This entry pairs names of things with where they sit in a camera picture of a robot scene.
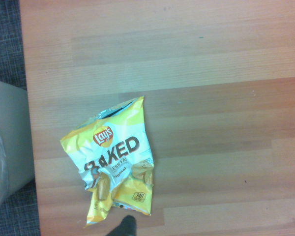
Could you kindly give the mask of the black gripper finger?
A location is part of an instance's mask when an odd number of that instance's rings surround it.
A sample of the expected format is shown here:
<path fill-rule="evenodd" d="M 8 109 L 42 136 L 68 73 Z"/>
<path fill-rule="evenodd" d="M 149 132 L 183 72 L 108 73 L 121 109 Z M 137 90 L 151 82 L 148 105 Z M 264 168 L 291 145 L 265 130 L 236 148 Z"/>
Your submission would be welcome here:
<path fill-rule="evenodd" d="M 137 235 L 137 221 L 132 215 L 127 215 L 123 218 L 121 223 L 110 231 L 107 236 L 136 236 Z"/>

